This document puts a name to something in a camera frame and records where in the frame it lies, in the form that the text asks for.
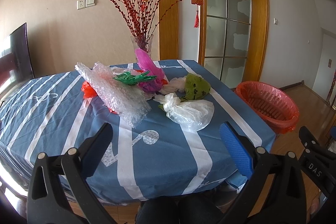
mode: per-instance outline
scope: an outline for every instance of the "black pants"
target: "black pants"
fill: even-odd
[[[190,195],[176,205],[162,196],[148,200],[137,215],[136,224],[216,224],[223,213],[207,198]]]

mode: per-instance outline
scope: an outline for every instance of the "blue tablecloth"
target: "blue tablecloth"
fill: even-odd
[[[83,100],[83,78],[76,71],[32,80],[0,110],[0,153],[8,164],[29,178],[39,152],[49,156],[79,147],[104,122],[112,125],[114,137],[88,184],[108,203],[128,203],[163,195],[181,195],[216,187],[224,180],[240,186],[245,177],[219,136],[219,126],[228,121],[255,146],[267,150],[274,132],[227,86],[191,60],[163,60],[168,80],[197,73],[211,84],[206,100],[215,106],[210,124],[198,131],[182,131],[166,117],[158,102],[131,129],[111,114],[99,97]],[[118,67],[138,69],[138,65]]]

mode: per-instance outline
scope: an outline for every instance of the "fu character decoration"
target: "fu character decoration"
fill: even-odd
[[[201,6],[204,4],[203,0],[191,0],[191,4],[196,4],[197,8],[196,8],[196,19],[195,19],[195,24],[194,24],[194,28],[198,28],[200,25],[200,19],[198,16],[198,6]]]

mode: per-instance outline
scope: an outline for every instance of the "red trash bin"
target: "red trash bin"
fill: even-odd
[[[299,109],[283,91],[263,82],[240,83],[235,93],[242,98],[277,134],[293,131]]]

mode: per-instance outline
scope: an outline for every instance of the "tv screen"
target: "tv screen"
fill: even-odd
[[[0,42],[0,99],[33,78],[25,23]]]

